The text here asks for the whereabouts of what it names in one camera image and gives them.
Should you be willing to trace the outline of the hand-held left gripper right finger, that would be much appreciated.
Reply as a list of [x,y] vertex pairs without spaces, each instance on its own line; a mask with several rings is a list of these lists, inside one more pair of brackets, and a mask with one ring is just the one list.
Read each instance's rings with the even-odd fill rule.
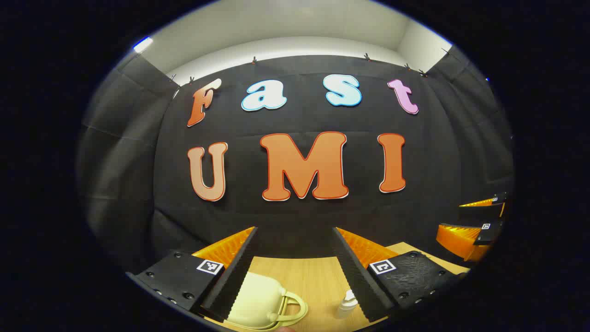
[[370,322],[409,316],[446,296],[465,277],[420,251],[399,254],[338,227],[331,232],[333,252]]

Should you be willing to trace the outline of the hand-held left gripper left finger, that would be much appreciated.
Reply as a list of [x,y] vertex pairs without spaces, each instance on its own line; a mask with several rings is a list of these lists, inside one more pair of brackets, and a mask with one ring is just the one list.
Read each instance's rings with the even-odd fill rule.
[[127,277],[183,315],[222,323],[229,317],[258,247],[258,228],[250,227],[193,254],[173,251]]

